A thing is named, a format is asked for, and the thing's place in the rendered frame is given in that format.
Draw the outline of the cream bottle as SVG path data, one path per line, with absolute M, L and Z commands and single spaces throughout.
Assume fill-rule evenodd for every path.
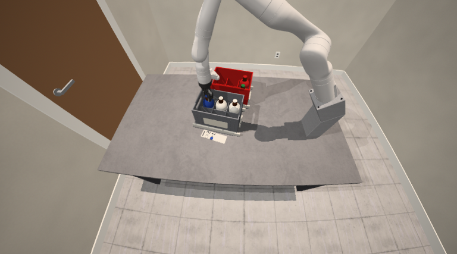
M 217 110 L 226 111 L 227 110 L 227 102 L 223 100 L 223 97 L 220 96 L 218 101 L 215 104 Z
M 240 105 L 237 103 L 237 99 L 233 99 L 233 102 L 229 105 L 228 111 L 239 114 Z

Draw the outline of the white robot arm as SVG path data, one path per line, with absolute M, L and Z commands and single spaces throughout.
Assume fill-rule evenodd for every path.
M 304 44 L 299 54 L 302 66 L 309 75 L 315 97 L 327 103 L 337 97 L 332 64 L 327 60 L 331 49 L 330 38 L 317 26 L 296 11 L 286 0 L 235 0 L 271 29 L 290 32 Z M 204 0 L 198 15 L 192 58 L 200 84 L 219 75 L 209 69 L 209 42 L 221 0 Z M 329 67 L 329 68 L 328 68 Z

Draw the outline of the red crate with dividers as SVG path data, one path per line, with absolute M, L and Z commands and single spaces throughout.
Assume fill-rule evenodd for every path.
M 215 89 L 215 90 L 221 90 L 221 91 L 225 91 L 225 92 L 238 93 L 241 95 L 245 95 L 243 104 L 247 105 L 249 91 L 251 88 L 251 81 L 252 81 L 249 74 L 246 71 L 235 70 L 235 69 L 230 69 L 230 68 L 222 68 L 222 67 L 216 67 L 214 71 L 219 75 L 220 79 L 219 80 L 212 79 L 213 81 L 212 81 L 212 85 L 210 86 L 210 88 Z M 241 79 L 243 79 L 243 76 L 247 76 L 247 78 L 248 78 L 247 79 L 249 81 L 248 89 L 238 88 Z M 220 85 L 220 84 L 222 84 L 222 85 Z

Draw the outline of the white paper pick list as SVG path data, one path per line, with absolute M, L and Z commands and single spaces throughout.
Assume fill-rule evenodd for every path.
M 204 137 L 204 138 L 207 138 L 207 139 L 211 139 L 211 140 L 214 140 L 216 142 L 223 143 L 223 144 L 225 144 L 225 141 L 226 141 L 226 138 L 227 138 L 227 136 L 223 136 L 221 134 L 217 134 L 217 133 L 214 133 L 214 132 L 211 132 L 211 131 L 208 131 L 208 130 L 203 130 L 203 132 L 201 134 L 201 137 Z

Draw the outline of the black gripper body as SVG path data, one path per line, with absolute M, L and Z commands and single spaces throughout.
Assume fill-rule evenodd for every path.
M 201 88 L 205 88 L 206 93 L 208 93 L 208 89 L 211 90 L 210 86 L 212 85 L 212 80 L 208 84 L 200 84 L 199 82 L 198 82 L 198 84 Z

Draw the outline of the blue bottle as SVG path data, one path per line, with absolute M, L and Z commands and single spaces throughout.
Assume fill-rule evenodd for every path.
M 211 102 L 208 102 L 208 98 L 207 98 L 207 95 L 205 95 L 205 99 L 203 100 L 203 105 L 204 107 L 206 108 L 212 108 L 214 107 L 214 100 L 212 99 Z

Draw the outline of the grey divided crate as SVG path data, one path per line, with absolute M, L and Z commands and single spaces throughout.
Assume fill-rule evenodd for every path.
M 211 89 L 213 92 L 214 107 L 206 108 L 203 106 L 203 100 L 205 98 L 203 91 L 201 90 L 199 96 L 192 108 L 192 113 L 195 118 L 196 124 L 201 124 L 204 126 L 220 128 L 223 130 L 237 132 L 239 128 L 240 118 L 242 114 L 243 103 L 237 93 L 225 92 L 220 90 Z M 222 96 L 223 100 L 227 102 L 227 110 L 217 110 L 216 102 L 219 97 Z M 201 100 L 200 100 L 201 98 Z M 233 99 L 237 99 L 237 103 L 240 105 L 239 114 L 229 112 L 229 105 L 233 102 Z M 200 100 L 200 102 L 199 102 Z M 196 108 L 199 102 L 198 107 Z

